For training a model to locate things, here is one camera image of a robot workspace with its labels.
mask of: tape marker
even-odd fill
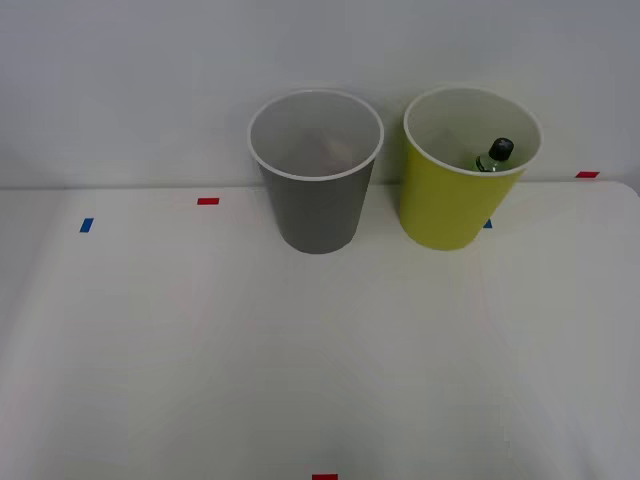
[[[219,203],[220,203],[220,199],[217,197],[198,199],[198,205],[218,205]]]
[[[578,172],[576,178],[596,178],[600,172]]]
[[[82,226],[80,227],[80,233],[89,233],[91,225],[93,225],[93,218],[85,218],[84,222],[82,222]]]

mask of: gray cup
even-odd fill
[[[249,150],[289,245],[328,253],[351,241],[383,138],[375,110],[335,90],[293,92],[258,110]]]

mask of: yellow cup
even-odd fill
[[[409,158],[400,223],[416,242],[438,250],[473,241],[542,146],[542,130],[522,105],[480,88],[444,87],[416,98],[404,115]],[[515,148],[512,168],[475,170],[498,137]]]

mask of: bottle cap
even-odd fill
[[[508,138],[496,138],[489,150],[489,156],[498,162],[509,160],[513,146],[513,142]]]

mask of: white wall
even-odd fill
[[[443,82],[527,104],[529,178],[599,170],[640,187],[634,0],[0,0],[0,186],[259,182],[251,113],[288,89],[369,100],[389,130]]]

